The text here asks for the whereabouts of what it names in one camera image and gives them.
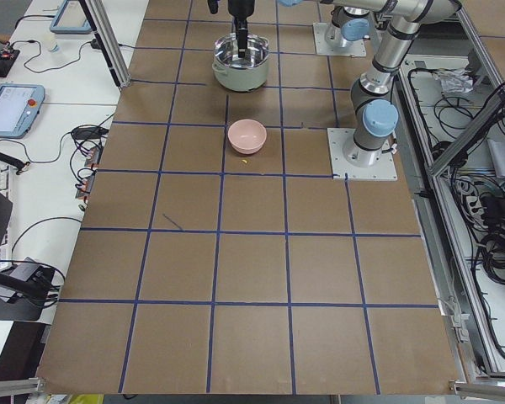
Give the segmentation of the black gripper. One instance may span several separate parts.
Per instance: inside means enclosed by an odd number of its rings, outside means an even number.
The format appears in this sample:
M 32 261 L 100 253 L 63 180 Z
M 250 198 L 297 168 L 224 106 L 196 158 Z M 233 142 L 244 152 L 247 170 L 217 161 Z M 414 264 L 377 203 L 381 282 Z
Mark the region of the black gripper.
M 228 0 L 228 13 L 236 19 L 236 39 L 238 57 L 244 58 L 248 49 L 247 19 L 255 9 L 255 0 Z

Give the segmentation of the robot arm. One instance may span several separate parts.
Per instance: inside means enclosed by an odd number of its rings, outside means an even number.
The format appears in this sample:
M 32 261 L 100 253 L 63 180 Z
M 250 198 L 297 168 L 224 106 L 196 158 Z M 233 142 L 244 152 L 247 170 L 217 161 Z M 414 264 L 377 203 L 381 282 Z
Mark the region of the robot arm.
M 341 30 L 346 41 L 363 37 L 349 27 L 358 21 L 357 10 L 392 16 L 382 35 L 369 70 L 363 73 L 351 89 L 351 99 L 357 119 L 353 138 L 343 145 L 346 161 L 355 167 L 369 168 L 377 163 L 382 146 L 397 126 L 399 114 L 386 99 L 393 77 L 417 37 L 423 24 L 438 23 L 462 8 L 461 1 L 332 1 L 332 25 Z
M 247 53 L 247 19 L 253 15 L 254 8 L 254 1 L 227 2 L 228 13 L 233 17 L 239 57 Z M 330 23 L 313 24 L 316 53 L 321 56 L 366 57 L 364 39 L 369 31 L 369 10 L 334 6 Z

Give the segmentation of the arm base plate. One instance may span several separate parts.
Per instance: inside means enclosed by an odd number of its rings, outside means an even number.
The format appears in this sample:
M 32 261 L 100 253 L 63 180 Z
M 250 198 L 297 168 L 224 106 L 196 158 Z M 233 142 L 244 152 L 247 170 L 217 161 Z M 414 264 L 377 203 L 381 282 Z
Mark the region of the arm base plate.
M 340 180 L 396 181 L 398 179 L 388 140 L 377 151 L 365 151 L 354 143 L 353 128 L 328 128 L 332 177 Z
M 336 27 L 331 23 L 314 23 L 316 53 L 321 56 L 365 57 L 364 37 L 369 24 L 356 19 Z

